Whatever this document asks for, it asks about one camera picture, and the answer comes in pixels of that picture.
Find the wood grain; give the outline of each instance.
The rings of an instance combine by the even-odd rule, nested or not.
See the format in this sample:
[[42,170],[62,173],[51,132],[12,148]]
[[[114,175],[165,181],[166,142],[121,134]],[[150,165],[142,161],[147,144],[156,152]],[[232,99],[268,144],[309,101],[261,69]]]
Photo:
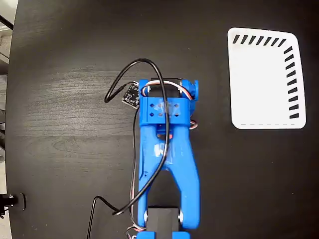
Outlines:
[[[128,199],[134,109],[103,102],[116,74],[147,57],[165,77],[198,79],[191,133],[201,179],[201,223],[193,238],[318,238],[318,3],[255,1],[20,1],[12,38],[7,106],[13,239],[85,238],[91,201]],[[227,31],[294,33],[305,80],[301,130],[237,130],[230,118]],[[123,82],[150,78],[147,65]],[[149,204],[178,205],[165,173]],[[98,205],[92,238],[121,238],[128,215]]]

